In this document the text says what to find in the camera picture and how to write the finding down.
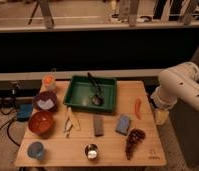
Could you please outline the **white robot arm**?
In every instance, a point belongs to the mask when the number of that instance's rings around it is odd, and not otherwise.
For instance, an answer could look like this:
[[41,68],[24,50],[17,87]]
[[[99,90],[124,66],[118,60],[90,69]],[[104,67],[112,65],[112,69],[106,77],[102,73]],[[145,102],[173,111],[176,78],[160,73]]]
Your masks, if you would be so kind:
[[150,98],[155,104],[155,121],[163,125],[169,111],[181,99],[199,112],[199,67],[194,62],[184,62],[162,70],[159,85]]

